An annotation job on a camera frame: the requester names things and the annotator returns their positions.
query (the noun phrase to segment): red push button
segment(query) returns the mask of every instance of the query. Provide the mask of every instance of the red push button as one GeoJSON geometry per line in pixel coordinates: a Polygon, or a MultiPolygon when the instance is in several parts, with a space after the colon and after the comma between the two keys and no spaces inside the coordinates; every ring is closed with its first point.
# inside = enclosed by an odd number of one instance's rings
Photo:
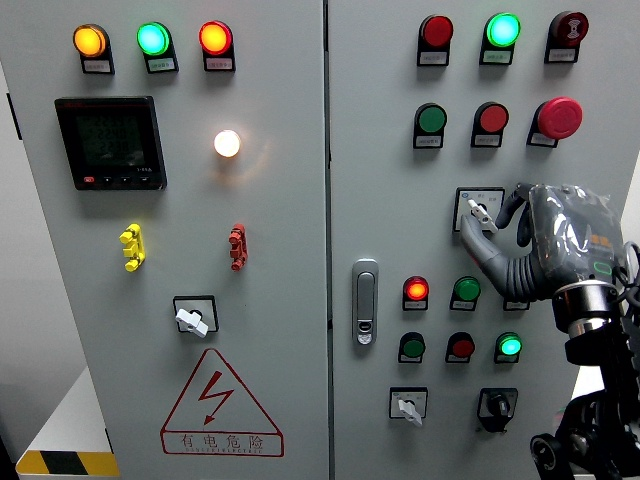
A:
{"type": "Polygon", "coordinates": [[[467,358],[475,352],[476,346],[471,340],[460,340],[453,344],[451,350],[456,357],[467,358]]]}
{"type": "Polygon", "coordinates": [[[509,113],[502,105],[491,105],[480,114],[480,126],[489,133],[499,132],[504,129],[508,121],[509,113]]]}
{"type": "Polygon", "coordinates": [[[545,103],[538,113],[540,132],[554,140],[570,137],[582,123],[582,107],[569,97],[557,97],[545,103]]]}
{"type": "Polygon", "coordinates": [[[443,47],[453,37],[453,23],[447,17],[434,15],[426,19],[422,38],[432,47],[443,47]]]}
{"type": "Polygon", "coordinates": [[[581,12],[562,12],[551,22],[551,35],[563,47],[576,47],[589,31],[589,20],[581,12]]]}

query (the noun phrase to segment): electrical hazard triangle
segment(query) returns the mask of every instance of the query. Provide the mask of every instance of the electrical hazard triangle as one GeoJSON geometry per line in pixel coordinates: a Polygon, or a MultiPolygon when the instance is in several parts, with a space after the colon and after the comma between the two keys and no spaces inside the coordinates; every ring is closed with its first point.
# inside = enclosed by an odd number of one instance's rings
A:
{"type": "Polygon", "coordinates": [[[284,436],[214,348],[204,351],[160,431],[169,455],[284,456],[284,436]]]}

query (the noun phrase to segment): red emergency stop button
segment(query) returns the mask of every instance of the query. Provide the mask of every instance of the red emergency stop button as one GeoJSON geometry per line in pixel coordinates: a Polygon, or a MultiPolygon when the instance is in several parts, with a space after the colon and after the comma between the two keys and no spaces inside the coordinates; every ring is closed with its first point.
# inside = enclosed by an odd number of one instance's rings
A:
{"type": "Polygon", "coordinates": [[[563,47],[577,46],[589,31],[589,20],[581,12],[562,12],[551,22],[550,33],[563,47]]]}
{"type": "Polygon", "coordinates": [[[557,97],[546,102],[538,112],[540,132],[554,140],[570,137],[582,123],[582,107],[569,97],[557,97]]]}
{"type": "Polygon", "coordinates": [[[476,351],[476,344],[467,332],[456,332],[447,344],[447,363],[469,363],[471,355],[476,351]]]}

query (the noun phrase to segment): red indicator light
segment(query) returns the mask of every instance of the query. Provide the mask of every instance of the red indicator light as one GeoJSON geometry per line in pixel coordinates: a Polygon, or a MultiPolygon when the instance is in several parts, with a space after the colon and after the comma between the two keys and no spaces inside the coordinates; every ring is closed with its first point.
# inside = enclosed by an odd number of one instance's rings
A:
{"type": "Polygon", "coordinates": [[[554,140],[570,137],[582,123],[582,107],[569,97],[557,97],[545,103],[538,113],[540,132],[554,140]]]}
{"type": "Polygon", "coordinates": [[[227,25],[217,20],[205,23],[200,28],[200,45],[211,55],[222,55],[233,42],[233,35],[227,25]]]}
{"type": "Polygon", "coordinates": [[[434,15],[425,20],[422,38],[432,47],[443,47],[453,37],[453,23],[447,17],[434,15]]]}
{"type": "Polygon", "coordinates": [[[509,113],[502,105],[491,105],[480,114],[480,126],[489,133],[502,130],[509,121],[509,113]]]}
{"type": "Polygon", "coordinates": [[[551,34],[564,47],[576,47],[589,31],[589,20],[584,13],[562,12],[551,22],[551,34]]]}
{"type": "Polygon", "coordinates": [[[429,284],[422,277],[411,277],[404,282],[404,292],[411,300],[418,302],[429,295],[429,284]]]}
{"type": "Polygon", "coordinates": [[[453,344],[451,351],[458,358],[470,357],[475,352],[476,346],[471,340],[460,340],[453,344]]]}

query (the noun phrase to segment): green push button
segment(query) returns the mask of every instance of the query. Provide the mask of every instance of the green push button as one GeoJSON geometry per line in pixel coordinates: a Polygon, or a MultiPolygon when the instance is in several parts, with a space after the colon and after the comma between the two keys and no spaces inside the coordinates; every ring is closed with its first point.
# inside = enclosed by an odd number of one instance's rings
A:
{"type": "Polygon", "coordinates": [[[503,333],[498,337],[498,349],[503,355],[517,355],[522,350],[520,337],[515,333],[503,333]]]}
{"type": "Polygon", "coordinates": [[[464,277],[453,287],[456,296],[464,302],[473,302],[480,296],[480,283],[473,277],[464,277]]]}
{"type": "Polygon", "coordinates": [[[442,130],[447,123],[447,116],[444,110],[436,105],[430,105],[420,112],[418,124],[427,133],[435,133],[442,130]]]}
{"type": "Polygon", "coordinates": [[[409,358],[418,358],[424,353],[425,346],[420,340],[409,340],[403,345],[402,351],[409,358]]]}

